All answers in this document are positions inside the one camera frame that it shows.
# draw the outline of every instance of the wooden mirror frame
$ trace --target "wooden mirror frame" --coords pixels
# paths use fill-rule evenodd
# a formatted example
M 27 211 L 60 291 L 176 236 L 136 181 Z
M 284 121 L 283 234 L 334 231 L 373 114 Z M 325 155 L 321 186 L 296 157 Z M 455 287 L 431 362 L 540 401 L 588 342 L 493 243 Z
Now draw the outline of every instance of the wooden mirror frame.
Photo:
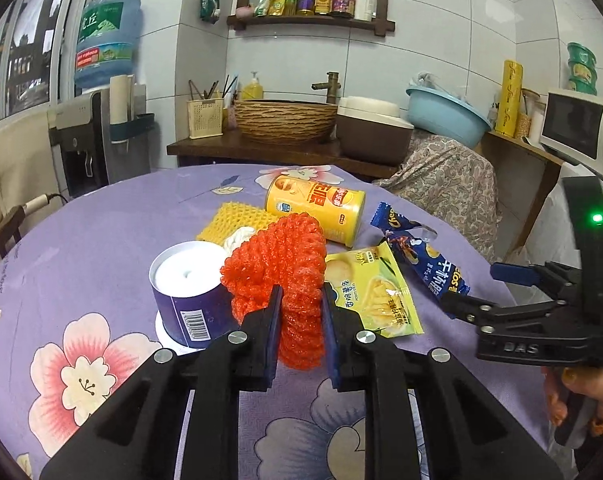
M 236 7 L 247 7 L 249 0 L 236 0 Z M 304 25 L 332 25 L 333 27 L 363 28 L 373 30 L 375 36 L 385 37 L 387 32 L 395 32 L 395 22 L 388 20 L 388 0 L 377 0 L 377 14 L 371 22 L 348 20 L 331 16 L 259 16 L 239 19 L 229 16 L 228 25 L 235 30 L 246 30 L 248 25 L 272 25 L 276 23 L 299 23 Z

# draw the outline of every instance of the metal screw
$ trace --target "metal screw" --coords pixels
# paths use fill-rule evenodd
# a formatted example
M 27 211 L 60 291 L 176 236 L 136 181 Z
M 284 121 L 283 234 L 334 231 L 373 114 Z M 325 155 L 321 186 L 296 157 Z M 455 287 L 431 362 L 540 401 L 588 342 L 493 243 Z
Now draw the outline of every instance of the metal screw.
M 357 341 L 360 343 L 372 343 L 376 338 L 377 336 L 375 333 L 370 330 L 361 330 L 361 332 L 357 332 Z
M 236 330 L 235 332 L 230 332 L 228 334 L 228 341 L 230 341 L 233 345 L 241 345 L 245 343 L 248 339 L 248 334 L 241 330 Z
M 167 363 L 172 359 L 172 352 L 168 348 L 162 348 L 155 352 L 154 358 L 159 364 Z
M 432 352 L 430 352 L 430 357 L 432 357 L 438 363 L 447 363 L 451 360 L 451 353 L 445 348 L 435 348 Z

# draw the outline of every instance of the blue snack bag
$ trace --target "blue snack bag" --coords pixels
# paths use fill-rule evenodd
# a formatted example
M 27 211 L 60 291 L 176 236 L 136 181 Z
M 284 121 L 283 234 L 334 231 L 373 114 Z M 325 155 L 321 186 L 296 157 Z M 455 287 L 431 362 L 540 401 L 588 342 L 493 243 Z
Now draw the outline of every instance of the blue snack bag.
M 437 300 L 441 300 L 447 291 L 468 295 L 470 287 L 461 277 L 461 270 L 429 243 L 408 232 L 422 227 L 420 223 L 396 213 L 389 204 L 382 202 L 371 225 L 383 231 L 395 257 L 412 266 Z

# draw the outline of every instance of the stacked green containers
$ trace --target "stacked green containers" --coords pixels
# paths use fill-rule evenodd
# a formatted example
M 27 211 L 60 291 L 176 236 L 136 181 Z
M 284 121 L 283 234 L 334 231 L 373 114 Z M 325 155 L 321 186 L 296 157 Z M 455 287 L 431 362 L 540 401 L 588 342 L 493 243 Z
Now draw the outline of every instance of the stacked green containers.
M 568 66 L 570 78 L 568 89 L 584 94 L 597 95 L 597 58 L 590 50 L 579 43 L 568 43 Z

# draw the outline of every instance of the yellow tube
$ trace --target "yellow tube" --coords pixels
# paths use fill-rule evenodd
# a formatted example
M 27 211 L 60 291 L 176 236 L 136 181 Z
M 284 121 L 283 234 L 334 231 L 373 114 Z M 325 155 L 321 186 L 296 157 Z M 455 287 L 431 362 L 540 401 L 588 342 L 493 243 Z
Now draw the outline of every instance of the yellow tube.
M 508 137 L 515 136 L 517 115 L 521 100 L 521 81 L 523 80 L 523 66 L 516 61 L 504 61 L 504 79 L 502 82 L 502 96 L 499 101 L 499 113 L 495 123 L 495 131 Z

